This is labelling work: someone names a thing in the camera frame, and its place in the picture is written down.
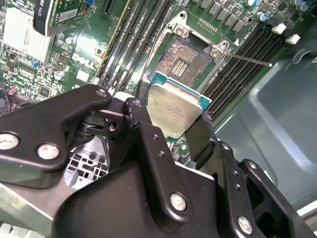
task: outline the silver screw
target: silver screw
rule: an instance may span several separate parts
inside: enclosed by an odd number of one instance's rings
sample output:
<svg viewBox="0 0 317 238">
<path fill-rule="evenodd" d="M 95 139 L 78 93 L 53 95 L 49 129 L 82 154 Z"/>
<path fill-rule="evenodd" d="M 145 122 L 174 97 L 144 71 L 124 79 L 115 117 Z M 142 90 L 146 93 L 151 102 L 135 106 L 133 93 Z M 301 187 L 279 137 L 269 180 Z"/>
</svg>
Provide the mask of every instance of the silver screw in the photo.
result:
<svg viewBox="0 0 317 238">
<path fill-rule="evenodd" d="M 186 201 L 178 193 L 172 193 L 172 195 L 170 196 L 170 202 L 172 203 L 173 207 L 178 211 L 184 211 L 186 209 Z"/>
<path fill-rule="evenodd" d="M 253 162 L 249 162 L 250 166 L 252 169 L 256 170 L 257 166 Z"/>
<path fill-rule="evenodd" d="M 133 100 L 132 102 L 134 105 L 137 105 L 138 107 L 142 107 L 142 104 L 139 100 Z"/>
<path fill-rule="evenodd" d="M 183 35 L 184 33 L 185 33 L 185 29 L 184 29 L 183 27 L 178 27 L 178 28 L 176 29 L 176 34 L 177 34 L 177 35 L 181 36 L 181 35 Z"/>
<path fill-rule="evenodd" d="M 107 96 L 105 90 L 103 90 L 103 89 L 98 89 L 98 90 L 96 91 L 96 93 L 97 93 L 99 96 L 102 96 L 102 97 L 106 97 L 106 96 Z"/>
<path fill-rule="evenodd" d="M 0 150 L 12 149 L 19 144 L 19 139 L 12 134 L 0 134 Z"/>
<path fill-rule="evenodd" d="M 230 150 L 229 146 L 226 145 L 225 143 L 223 143 L 222 146 L 223 146 L 226 150 Z"/>
<path fill-rule="evenodd" d="M 59 149 L 52 144 L 41 145 L 37 152 L 38 155 L 44 160 L 56 159 L 59 156 Z"/>
<path fill-rule="evenodd" d="M 211 56 L 217 57 L 219 55 L 219 51 L 212 51 Z"/>
<path fill-rule="evenodd" d="M 244 233 L 248 235 L 252 234 L 251 224 L 245 217 L 238 217 L 238 224 Z"/>
</svg>

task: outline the chip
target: chip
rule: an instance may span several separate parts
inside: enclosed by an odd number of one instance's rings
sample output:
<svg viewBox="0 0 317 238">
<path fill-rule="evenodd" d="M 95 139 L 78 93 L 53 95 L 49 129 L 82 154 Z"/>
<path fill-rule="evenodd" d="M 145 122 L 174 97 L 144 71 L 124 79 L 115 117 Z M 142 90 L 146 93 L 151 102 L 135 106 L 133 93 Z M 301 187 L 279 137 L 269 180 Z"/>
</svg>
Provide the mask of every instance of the chip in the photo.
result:
<svg viewBox="0 0 317 238">
<path fill-rule="evenodd" d="M 61 71 L 62 68 L 63 68 L 63 66 L 57 63 L 57 64 L 55 65 L 55 68 L 54 68 L 54 69 L 55 69 L 55 71 Z"/>
<path fill-rule="evenodd" d="M 277 7 L 277 9 L 280 11 L 284 11 L 286 7 L 287 5 L 284 2 L 281 2 L 281 4 Z"/>
<path fill-rule="evenodd" d="M 298 20 L 298 17 L 299 17 L 299 15 L 295 13 L 295 14 L 291 17 L 291 20 L 292 20 L 293 22 L 296 22 L 296 21 Z"/>
<path fill-rule="evenodd" d="M 50 90 L 48 88 L 41 87 L 39 94 L 42 95 L 43 97 L 48 98 L 50 95 Z"/>
<path fill-rule="evenodd" d="M 261 11 L 264 13 L 267 13 L 270 9 L 271 9 L 271 6 L 267 2 L 264 3 L 263 6 L 261 7 Z"/>
<path fill-rule="evenodd" d="M 237 12 L 238 10 L 239 10 L 239 8 L 235 6 L 231 12 L 232 12 L 232 14 L 236 14 L 236 12 Z"/>
<path fill-rule="evenodd" d="M 247 16 L 247 14 L 245 12 L 242 12 L 239 18 L 241 20 L 243 20 L 246 16 Z"/>
</svg>

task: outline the electrolytic capacitor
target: electrolytic capacitor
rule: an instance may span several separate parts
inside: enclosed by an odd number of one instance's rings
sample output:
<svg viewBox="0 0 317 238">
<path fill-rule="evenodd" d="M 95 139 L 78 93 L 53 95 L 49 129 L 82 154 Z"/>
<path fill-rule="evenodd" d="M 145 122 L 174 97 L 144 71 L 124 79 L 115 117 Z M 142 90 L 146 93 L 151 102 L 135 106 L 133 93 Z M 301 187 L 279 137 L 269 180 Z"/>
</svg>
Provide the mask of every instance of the electrolytic capacitor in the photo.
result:
<svg viewBox="0 0 317 238">
<path fill-rule="evenodd" d="M 245 0 L 246 6 L 255 6 L 257 4 L 257 0 Z"/>
<path fill-rule="evenodd" d="M 291 0 L 290 1 L 292 5 L 294 6 L 300 6 L 301 4 L 303 4 L 303 0 Z"/>
<path fill-rule="evenodd" d="M 257 19 L 259 21 L 266 21 L 267 20 L 267 14 L 263 12 L 258 12 Z"/>
<path fill-rule="evenodd" d="M 297 6 L 298 11 L 305 12 L 311 7 L 311 4 L 308 1 L 303 2 L 301 5 Z"/>
</svg>

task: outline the blue capacitor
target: blue capacitor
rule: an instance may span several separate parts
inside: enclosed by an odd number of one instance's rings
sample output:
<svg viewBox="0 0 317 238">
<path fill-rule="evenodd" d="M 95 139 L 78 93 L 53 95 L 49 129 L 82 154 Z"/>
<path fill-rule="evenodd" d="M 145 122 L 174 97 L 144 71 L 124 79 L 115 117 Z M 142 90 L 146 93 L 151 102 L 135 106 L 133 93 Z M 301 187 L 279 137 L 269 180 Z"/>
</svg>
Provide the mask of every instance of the blue capacitor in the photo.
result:
<svg viewBox="0 0 317 238">
<path fill-rule="evenodd" d="M 39 66 L 39 64 L 40 64 L 40 61 L 38 61 L 38 60 L 32 62 L 32 68 L 37 68 Z"/>
<path fill-rule="evenodd" d="M 305 1 L 303 2 L 301 5 L 297 6 L 296 9 L 298 11 L 302 11 L 302 12 L 305 12 L 305 11 L 308 11 L 308 9 L 311 7 L 311 3 L 308 2 L 308 1 Z"/>
<path fill-rule="evenodd" d="M 257 19 L 259 21 L 266 21 L 267 20 L 267 14 L 263 12 L 258 12 Z"/>
</svg>

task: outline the hole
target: hole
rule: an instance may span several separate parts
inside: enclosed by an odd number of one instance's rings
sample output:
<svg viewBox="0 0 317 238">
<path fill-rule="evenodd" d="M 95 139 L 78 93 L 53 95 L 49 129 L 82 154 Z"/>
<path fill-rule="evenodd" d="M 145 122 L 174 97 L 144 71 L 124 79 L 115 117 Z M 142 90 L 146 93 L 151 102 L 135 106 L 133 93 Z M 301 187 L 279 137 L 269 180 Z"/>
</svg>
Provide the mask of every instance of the hole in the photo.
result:
<svg viewBox="0 0 317 238">
<path fill-rule="evenodd" d="M 72 161 L 70 162 L 70 164 L 73 165 L 73 166 L 75 166 L 75 167 L 77 167 L 79 163 L 78 163 L 78 161 L 72 160 Z"/>
<path fill-rule="evenodd" d="M 78 155 L 78 154 L 75 154 L 74 155 L 74 160 L 80 160 L 81 159 L 81 156 L 80 155 Z"/>
<path fill-rule="evenodd" d="M 161 158 L 164 158 L 165 157 L 165 153 L 163 151 L 160 151 L 158 156 L 160 156 Z"/>
<path fill-rule="evenodd" d="M 133 100 L 132 102 L 134 105 L 136 105 L 138 107 L 142 107 L 142 103 L 139 100 Z"/>
<path fill-rule="evenodd" d="M 236 189 L 238 189 L 239 191 L 241 190 L 241 186 L 239 184 L 236 183 L 235 185 Z"/>
<path fill-rule="evenodd" d="M 223 42 L 222 43 L 222 47 L 226 48 L 228 46 L 228 43 L 227 42 Z"/>
<path fill-rule="evenodd" d="M 118 124 L 115 122 L 110 122 L 108 124 L 108 130 L 109 131 L 115 131 L 118 128 Z"/>
</svg>

